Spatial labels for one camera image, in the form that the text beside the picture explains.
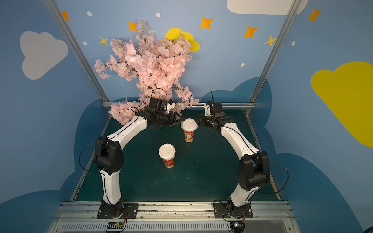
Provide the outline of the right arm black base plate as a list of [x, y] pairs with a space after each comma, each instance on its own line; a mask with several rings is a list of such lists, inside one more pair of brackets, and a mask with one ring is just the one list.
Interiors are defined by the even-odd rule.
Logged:
[[215, 218], [253, 218], [253, 211], [250, 203], [236, 207], [231, 203], [213, 203]]

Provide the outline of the white cup lid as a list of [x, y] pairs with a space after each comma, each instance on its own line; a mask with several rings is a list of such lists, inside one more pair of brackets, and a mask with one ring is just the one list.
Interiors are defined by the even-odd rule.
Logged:
[[164, 144], [158, 150], [159, 156], [165, 160], [172, 160], [175, 157], [176, 149], [171, 144]]
[[181, 128], [185, 132], [194, 132], [198, 128], [198, 125], [194, 119], [188, 118], [182, 121]]

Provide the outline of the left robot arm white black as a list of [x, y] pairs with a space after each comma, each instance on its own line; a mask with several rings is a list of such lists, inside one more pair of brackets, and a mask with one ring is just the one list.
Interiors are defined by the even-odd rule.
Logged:
[[175, 125], [182, 116], [173, 112], [176, 103], [151, 97], [142, 109], [132, 107], [135, 116], [122, 128], [107, 137], [99, 137], [95, 143], [95, 163], [102, 178], [103, 198], [97, 214], [98, 219], [123, 219], [127, 215], [120, 191], [120, 171], [124, 165], [122, 150], [126, 144], [149, 125]]

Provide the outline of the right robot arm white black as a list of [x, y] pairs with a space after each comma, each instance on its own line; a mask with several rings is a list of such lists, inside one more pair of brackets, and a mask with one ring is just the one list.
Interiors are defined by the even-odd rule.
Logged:
[[198, 116], [197, 124], [215, 128], [229, 142], [239, 159], [236, 173], [238, 185], [228, 197], [226, 206], [223, 203], [214, 206], [216, 218], [252, 218], [250, 198], [270, 181], [272, 161], [265, 151], [260, 151], [246, 139], [235, 121], [225, 115], [221, 103], [208, 101], [204, 110], [205, 113]]

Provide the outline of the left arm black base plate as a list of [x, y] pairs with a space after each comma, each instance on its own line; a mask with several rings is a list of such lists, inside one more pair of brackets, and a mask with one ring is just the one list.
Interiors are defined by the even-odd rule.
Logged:
[[103, 202], [97, 213], [97, 219], [135, 219], [139, 205], [136, 203], [118, 203], [110, 205]]

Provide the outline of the red paper cup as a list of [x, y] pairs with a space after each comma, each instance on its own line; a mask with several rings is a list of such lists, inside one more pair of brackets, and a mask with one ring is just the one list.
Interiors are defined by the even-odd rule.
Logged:
[[195, 129], [184, 129], [184, 139], [186, 142], [190, 143], [194, 139]]
[[159, 148], [158, 153], [167, 168], [172, 168], [174, 166], [176, 149], [173, 145], [171, 144], [162, 145]]

